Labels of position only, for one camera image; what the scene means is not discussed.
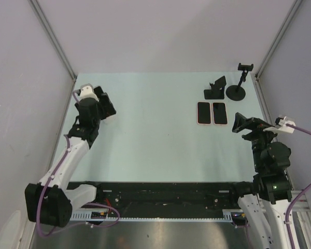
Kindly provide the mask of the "pink case phone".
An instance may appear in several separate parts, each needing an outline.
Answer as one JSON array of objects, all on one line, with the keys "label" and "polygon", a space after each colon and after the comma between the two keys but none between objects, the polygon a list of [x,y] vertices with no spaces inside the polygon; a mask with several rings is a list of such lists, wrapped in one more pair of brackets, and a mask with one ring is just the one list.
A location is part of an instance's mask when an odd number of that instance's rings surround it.
[{"label": "pink case phone", "polygon": [[227,125],[227,111],[224,103],[214,102],[213,107],[213,120],[216,125]]}]

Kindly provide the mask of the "black round-base phone stand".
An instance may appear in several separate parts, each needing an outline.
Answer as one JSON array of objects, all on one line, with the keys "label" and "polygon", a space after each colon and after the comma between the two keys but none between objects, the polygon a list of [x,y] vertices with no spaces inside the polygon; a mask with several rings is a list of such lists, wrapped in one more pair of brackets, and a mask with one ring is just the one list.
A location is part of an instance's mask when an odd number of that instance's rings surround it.
[{"label": "black round-base phone stand", "polygon": [[251,72],[253,68],[253,63],[251,63],[250,65],[245,65],[241,63],[238,64],[237,70],[242,72],[239,82],[237,85],[229,86],[225,92],[230,100],[241,101],[245,98],[246,92],[242,87],[242,83],[246,81],[248,73]]}]

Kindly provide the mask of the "black block phone stand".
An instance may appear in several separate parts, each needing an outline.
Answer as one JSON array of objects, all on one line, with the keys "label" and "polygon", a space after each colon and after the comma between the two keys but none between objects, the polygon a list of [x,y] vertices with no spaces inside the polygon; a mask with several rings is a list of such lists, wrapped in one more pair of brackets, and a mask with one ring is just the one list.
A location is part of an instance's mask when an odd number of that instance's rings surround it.
[{"label": "black block phone stand", "polygon": [[204,90],[204,99],[223,100],[225,87],[227,85],[225,76],[220,77],[213,84],[210,83],[209,85],[210,85],[210,89]]}]

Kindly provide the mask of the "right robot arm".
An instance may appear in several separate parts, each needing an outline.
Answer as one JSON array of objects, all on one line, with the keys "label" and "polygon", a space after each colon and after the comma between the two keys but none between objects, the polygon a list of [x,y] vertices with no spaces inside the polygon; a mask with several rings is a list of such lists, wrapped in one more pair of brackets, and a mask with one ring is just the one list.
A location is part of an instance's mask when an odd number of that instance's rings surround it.
[{"label": "right robot arm", "polygon": [[229,203],[241,208],[255,237],[256,248],[292,248],[296,242],[289,236],[286,209],[292,200],[291,185],[285,174],[290,166],[291,150],[274,141],[279,129],[259,118],[235,114],[232,131],[251,142],[255,175],[252,183],[233,185]]}]

